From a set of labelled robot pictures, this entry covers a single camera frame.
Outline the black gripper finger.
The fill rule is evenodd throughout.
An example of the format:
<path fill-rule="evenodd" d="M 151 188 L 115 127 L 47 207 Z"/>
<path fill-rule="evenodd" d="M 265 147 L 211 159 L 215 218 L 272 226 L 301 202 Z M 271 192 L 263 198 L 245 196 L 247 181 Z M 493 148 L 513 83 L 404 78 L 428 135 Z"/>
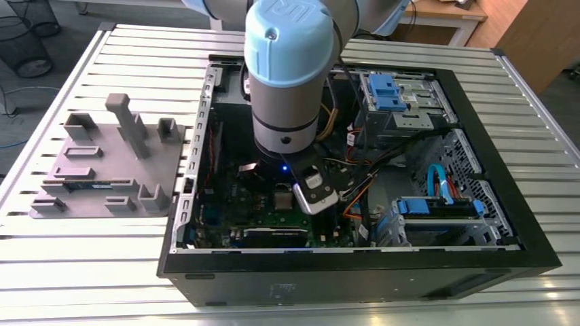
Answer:
<path fill-rule="evenodd" d="M 252 192 L 261 192 L 267 190 L 271 185 L 268 169 L 259 162 L 239 166 L 236 180 Z"/>

